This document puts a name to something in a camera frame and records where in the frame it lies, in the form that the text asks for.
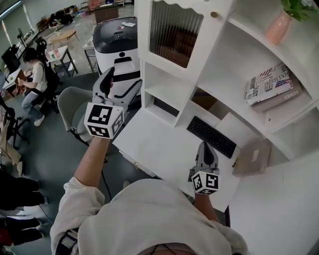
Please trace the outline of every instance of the black hair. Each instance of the black hair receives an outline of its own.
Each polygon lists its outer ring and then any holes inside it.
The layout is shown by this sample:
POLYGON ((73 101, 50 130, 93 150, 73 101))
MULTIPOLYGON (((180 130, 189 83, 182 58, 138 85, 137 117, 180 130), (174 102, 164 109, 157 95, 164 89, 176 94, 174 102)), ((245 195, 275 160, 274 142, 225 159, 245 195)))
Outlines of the black hair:
POLYGON ((23 61, 29 62, 29 61, 34 60, 34 59, 39 59, 38 53, 36 52, 36 50, 34 48, 27 47, 24 50, 23 61))

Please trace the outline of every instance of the american flag print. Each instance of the american flag print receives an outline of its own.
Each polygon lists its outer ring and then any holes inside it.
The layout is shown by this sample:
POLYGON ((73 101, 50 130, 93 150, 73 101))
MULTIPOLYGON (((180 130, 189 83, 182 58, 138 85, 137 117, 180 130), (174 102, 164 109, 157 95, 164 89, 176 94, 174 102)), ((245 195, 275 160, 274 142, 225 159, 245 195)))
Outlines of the american flag print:
POLYGON ((287 79, 287 80, 283 80, 283 81, 278 81, 278 82, 276 83, 275 88, 280 87, 281 85, 284 85, 284 84, 290 83, 290 82, 291 82, 291 79, 287 79))
POLYGON ((269 74, 271 74, 271 71, 273 70, 273 68, 268 69, 267 71, 263 72, 260 74, 260 76, 267 76, 269 74))

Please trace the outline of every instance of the wooden knob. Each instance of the wooden knob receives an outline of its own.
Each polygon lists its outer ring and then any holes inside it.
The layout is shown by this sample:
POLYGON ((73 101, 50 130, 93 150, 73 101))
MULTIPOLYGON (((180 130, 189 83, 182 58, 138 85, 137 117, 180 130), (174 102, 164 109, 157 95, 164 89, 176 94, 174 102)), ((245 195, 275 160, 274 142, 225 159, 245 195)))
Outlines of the wooden knob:
POLYGON ((217 17, 218 17, 218 13, 215 12, 215 11, 212 11, 212 12, 210 13, 210 15, 212 16, 212 18, 217 18, 217 17))

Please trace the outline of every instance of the black keyboard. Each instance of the black keyboard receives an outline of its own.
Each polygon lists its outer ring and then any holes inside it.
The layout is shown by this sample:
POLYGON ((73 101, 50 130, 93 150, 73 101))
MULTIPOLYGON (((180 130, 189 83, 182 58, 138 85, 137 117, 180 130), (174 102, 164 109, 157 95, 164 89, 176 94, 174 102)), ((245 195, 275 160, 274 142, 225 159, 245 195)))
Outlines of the black keyboard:
POLYGON ((203 141, 209 143, 213 148, 224 154, 226 157, 232 157, 236 144, 209 124, 202 121, 199 117, 195 116, 192 119, 187 130, 203 141))

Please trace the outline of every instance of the sleeve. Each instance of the sleeve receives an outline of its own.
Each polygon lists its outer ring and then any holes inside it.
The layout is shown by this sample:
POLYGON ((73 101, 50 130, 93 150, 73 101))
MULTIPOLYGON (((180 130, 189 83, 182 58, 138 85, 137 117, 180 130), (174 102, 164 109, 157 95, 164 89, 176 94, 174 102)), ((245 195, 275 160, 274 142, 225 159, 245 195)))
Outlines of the sleeve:
POLYGON ((219 232, 227 239, 231 245, 232 254, 249 255, 248 247, 244 238, 233 229, 223 226, 222 224, 211 221, 219 232))
POLYGON ((33 68, 33 81, 34 83, 40 83, 43 77, 43 66, 41 64, 35 65, 33 68))
POLYGON ((65 194, 59 212, 50 230, 51 250, 55 254, 61 237, 70 229, 80 225, 90 216, 96 215, 104 205, 104 195, 95 187, 80 183, 75 177, 64 184, 65 194))

